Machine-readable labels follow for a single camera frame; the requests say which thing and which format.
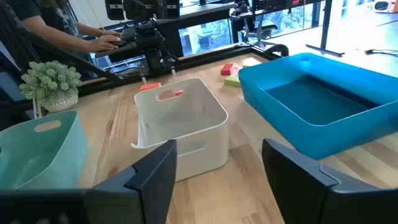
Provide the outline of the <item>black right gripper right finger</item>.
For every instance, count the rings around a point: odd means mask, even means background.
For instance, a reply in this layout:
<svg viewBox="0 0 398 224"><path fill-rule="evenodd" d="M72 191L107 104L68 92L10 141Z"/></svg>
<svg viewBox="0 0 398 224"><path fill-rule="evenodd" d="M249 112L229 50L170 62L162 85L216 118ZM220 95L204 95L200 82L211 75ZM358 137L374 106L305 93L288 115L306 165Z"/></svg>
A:
<svg viewBox="0 0 398 224"><path fill-rule="evenodd" d="M264 170L285 223L397 223L397 189L380 189L272 139Z"/></svg>

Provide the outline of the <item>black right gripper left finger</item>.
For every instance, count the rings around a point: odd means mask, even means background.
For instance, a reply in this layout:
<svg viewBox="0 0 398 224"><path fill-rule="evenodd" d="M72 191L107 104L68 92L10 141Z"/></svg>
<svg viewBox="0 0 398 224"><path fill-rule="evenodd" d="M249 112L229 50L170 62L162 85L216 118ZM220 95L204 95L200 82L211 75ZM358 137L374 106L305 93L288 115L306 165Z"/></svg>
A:
<svg viewBox="0 0 398 224"><path fill-rule="evenodd" d="M170 139L90 189L3 190L1 223L165 223L176 171Z"/></svg>

